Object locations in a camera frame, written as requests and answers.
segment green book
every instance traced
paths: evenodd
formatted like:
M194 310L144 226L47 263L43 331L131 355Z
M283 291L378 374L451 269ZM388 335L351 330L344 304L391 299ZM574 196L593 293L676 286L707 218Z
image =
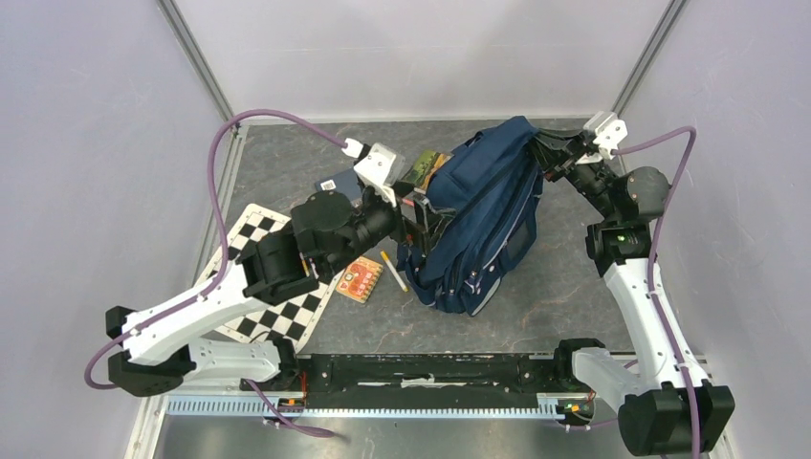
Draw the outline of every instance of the green book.
M453 155L450 153L426 150L405 173L402 181L414 185L414 191L426 194L430 178L442 167L442 164L447 163L452 157Z

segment checkerboard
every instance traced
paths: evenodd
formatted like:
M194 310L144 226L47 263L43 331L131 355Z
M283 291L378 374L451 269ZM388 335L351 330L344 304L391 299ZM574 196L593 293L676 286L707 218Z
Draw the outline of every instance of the checkerboard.
M229 260L235 259L246 246L255 244L268 232L280 230L289 220L290 217L256 204L248 205L229 232ZM210 259L197 279L198 283L217 273L222 261L221 252L222 249L218 249ZM313 330L339 279L340 273L329 283L319 282L318 289L314 292L236 318L218 327L216 331L240 342L249 342L252 339L262 341L274 338L290 339L298 352L313 335ZM255 298L251 301L256 301L257 306L265 304Z

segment dark blue book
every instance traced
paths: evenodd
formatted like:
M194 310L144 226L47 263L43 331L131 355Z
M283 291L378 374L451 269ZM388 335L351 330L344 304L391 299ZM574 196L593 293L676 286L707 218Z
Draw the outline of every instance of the dark blue book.
M346 169L335 175L321 179L315 183L316 191L332 191L349 198L352 206L361 204L361 187L358 186L358 176L354 169Z

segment navy backpack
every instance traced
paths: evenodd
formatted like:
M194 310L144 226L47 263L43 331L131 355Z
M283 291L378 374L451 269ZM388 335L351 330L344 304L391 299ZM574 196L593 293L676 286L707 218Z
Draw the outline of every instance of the navy backpack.
M424 304L475 316L535 242L543 174L524 145L536 132L524 117L478 132L431 178L430 203L456 216L428 256L397 249L397 269Z

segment marker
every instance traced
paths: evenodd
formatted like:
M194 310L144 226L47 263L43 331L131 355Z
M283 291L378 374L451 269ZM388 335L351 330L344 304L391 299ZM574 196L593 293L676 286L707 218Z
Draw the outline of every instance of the marker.
M383 257L383 261L385 262L385 265L388 267L388 270L391 271L392 274L394 274L394 278L397 279L397 283L400 284L400 288L403 289L403 292L408 292L408 287L406 286L406 283L403 282L403 279L400 277L399 274L397 274L397 270L394 269L394 265L391 264L391 260L388 259L388 255L386 255L384 251L381 251L381 256Z

